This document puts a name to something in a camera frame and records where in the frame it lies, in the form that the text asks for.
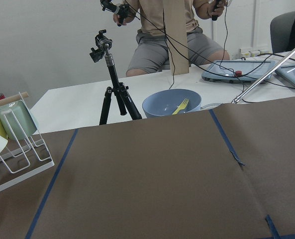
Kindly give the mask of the large blue bowl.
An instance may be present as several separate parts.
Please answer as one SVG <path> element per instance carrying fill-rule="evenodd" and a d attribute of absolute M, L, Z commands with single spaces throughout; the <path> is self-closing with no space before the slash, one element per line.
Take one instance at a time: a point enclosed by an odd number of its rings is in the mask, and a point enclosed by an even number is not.
<path fill-rule="evenodd" d="M 148 96 L 142 103 L 143 111 L 147 118 L 172 115 L 183 100 L 189 102 L 185 109 L 178 114 L 199 111 L 202 98 L 200 94 L 187 89 L 171 89 L 156 92 Z"/>

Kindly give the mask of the yellow plastic fork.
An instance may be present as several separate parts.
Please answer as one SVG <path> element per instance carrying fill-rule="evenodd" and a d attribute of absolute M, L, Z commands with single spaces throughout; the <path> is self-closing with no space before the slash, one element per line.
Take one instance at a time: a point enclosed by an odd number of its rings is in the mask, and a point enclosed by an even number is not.
<path fill-rule="evenodd" d="M 175 111 L 173 111 L 173 115 L 176 115 L 178 114 L 180 111 L 184 110 L 187 105 L 189 103 L 189 99 L 188 98 L 185 98 L 177 107 L 177 109 Z"/>

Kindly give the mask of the person in beige shirt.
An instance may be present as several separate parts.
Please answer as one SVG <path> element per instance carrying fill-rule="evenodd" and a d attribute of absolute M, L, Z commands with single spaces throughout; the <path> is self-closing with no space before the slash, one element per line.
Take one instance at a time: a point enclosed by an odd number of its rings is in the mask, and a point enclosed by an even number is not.
<path fill-rule="evenodd" d="M 188 50 L 191 64 L 204 65 L 215 60 L 228 60 L 229 54 L 214 40 L 208 38 L 198 19 L 208 20 L 221 16 L 226 0 L 184 0 L 183 6 L 174 0 L 128 0 L 129 16 L 122 25 L 140 15 L 141 27 L 137 31 L 137 48 L 126 71 L 127 77 L 156 73 L 174 50 L 174 42 Z"/>

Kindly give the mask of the blue teach pendant tablet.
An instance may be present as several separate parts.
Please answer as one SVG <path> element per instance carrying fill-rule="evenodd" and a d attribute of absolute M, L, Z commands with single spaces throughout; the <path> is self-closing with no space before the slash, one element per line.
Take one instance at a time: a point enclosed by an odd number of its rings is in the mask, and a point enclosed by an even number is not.
<path fill-rule="evenodd" d="M 202 73 L 209 82 L 253 83 L 275 66 L 274 60 L 216 60 Z"/>

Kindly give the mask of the wooden plank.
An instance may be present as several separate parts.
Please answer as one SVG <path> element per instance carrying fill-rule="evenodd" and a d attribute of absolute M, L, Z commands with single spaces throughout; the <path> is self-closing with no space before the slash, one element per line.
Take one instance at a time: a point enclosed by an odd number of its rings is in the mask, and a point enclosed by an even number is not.
<path fill-rule="evenodd" d="M 164 29 L 169 42 L 169 60 L 172 75 L 189 72 L 185 3 L 183 0 L 162 0 Z"/>

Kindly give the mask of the green cup on rack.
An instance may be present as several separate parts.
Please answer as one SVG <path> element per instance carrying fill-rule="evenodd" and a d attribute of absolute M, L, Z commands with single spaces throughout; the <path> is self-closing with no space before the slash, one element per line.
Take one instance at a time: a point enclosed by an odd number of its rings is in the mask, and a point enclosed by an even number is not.
<path fill-rule="evenodd" d="M 0 106 L 0 120 L 12 140 L 25 139 L 37 131 L 35 119 L 23 100 Z"/>

